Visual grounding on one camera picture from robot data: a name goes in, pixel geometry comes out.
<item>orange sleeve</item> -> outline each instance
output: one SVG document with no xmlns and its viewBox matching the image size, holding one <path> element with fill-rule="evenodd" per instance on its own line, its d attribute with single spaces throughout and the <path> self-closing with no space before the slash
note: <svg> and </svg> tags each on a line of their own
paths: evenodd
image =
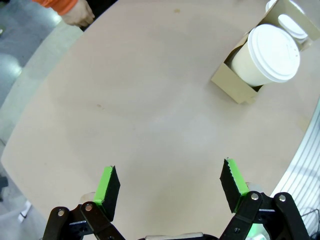
<svg viewBox="0 0 320 240">
<path fill-rule="evenodd" d="M 33 0 L 41 4 L 45 8 L 52 8 L 59 15 L 64 15 L 69 12 L 78 2 L 78 0 Z"/>
</svg>

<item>cable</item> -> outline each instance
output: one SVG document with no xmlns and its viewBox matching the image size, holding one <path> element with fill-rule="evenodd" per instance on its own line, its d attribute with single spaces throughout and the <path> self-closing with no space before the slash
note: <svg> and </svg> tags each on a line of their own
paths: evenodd
<svg viewBox="0 0 320 240">
<path fill-rule="evenodd" d="M 315 233 L 313 233 L 313 234 L 310 236 L 311 239 L 312 239 L 312 237 L 313 237 L 314 235 L 319 234 L 319 232 L 320 232 L 320 210 L 319 210 L 318 208 L 316 208 L 316 209 L 313 209 L 312 211 L 309 211 L 309 212 L 301 215 L 301 217 L 303 218 L 303 217 L 305 217 L 305 216 L 307 216 L 307 215 L 309 215 L 309 214 L 312 214 L 312 213 L 314 213 L 314 212 L 317 212 L 317 213 L 318 213 L 318 229 L 317 229 L 317 231 L 316 231 Z"/>
<path fill-rule="evenodd" d="M 320 233 L 318 231 L 316 231 L 315 233 L 313 233 L 311 236 L 310 236 L 310 239 L 311 240 L 319 240 L 319 236 L 320 236 Z"/>
</svg>

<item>gray floor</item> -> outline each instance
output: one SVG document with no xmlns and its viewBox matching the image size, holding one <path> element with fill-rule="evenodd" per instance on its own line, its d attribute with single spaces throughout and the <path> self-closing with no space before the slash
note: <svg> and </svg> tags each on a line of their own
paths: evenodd
<svg viewBox="0 0 320 240">
<path fill-rule="evenodd" d="M 0 8 L 0 107 L 12 85 L 43 40 L 60 20 L 52 9 L 31 0 L 11 0 Z"/>
<path fill-rule="evenodd" d="M 52 9 L 31 0 L 11 0 L 0 8 L 0 157 L 20 114 L 41 82 L 69 47 L 82 35 L 77 27 L 61 22 Z M 46 226 L 36 209 L 31 208 L 23 223 L 14 215 L 1 215 L 23 206 L 26 198 L 0 164 L 0 175 L 7 176 L 9 187 L 0 202 L 0 239 L 39 240 Z"/>
</svg>

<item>cardboard cup holder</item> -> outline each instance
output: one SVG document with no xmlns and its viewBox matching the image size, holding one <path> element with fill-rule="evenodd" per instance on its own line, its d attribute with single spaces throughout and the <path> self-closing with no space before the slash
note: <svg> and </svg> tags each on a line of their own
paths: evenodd
<svg viewBox="0 0 320 240">
<path fill-rule="evenodd" d="M 285 30 L 278 21 L 278 17 L 282 14 L 291 17 L 308 34 L 308 39 L 303 43 L 298 42 L 296 39 L 294 39 L 300 52 L 310 47 L 313 41 L 320 38 L 320 30 L 289 0 L 278 0 L 269 9 L 269 11 L 265 13 L 262 20 L 256 25 L 256 27 L 262 24 L 271 24 Z M 211 78 L 212 82 L 214 82 L 238 104 L 244 102 L 247 102 L 249 104 L 254 103 L 255 97 L 258 95 L 259 90 L 263 87 L 263 85 L 256 87 L 249 86 L 229 68 L 231 60 L 247 42 L 248 36 L 249 33 L 247 32 L 229 53 L 227 58 L 223 61 L 223 63 L 219 66 L 219 68 Z"/>
</svg>

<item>person's hand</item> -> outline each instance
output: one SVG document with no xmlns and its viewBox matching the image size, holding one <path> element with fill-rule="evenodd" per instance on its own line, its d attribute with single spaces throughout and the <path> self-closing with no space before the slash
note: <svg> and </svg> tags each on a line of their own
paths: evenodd
<svg viewBox="0 0 320 240">
<path fill-rule="evenodd" d="M 86 27 L 93 23 L 95 15 L 86 0 L 78 0 L 74 7 L 61 17 L 66 24 Z"/>
</svg>

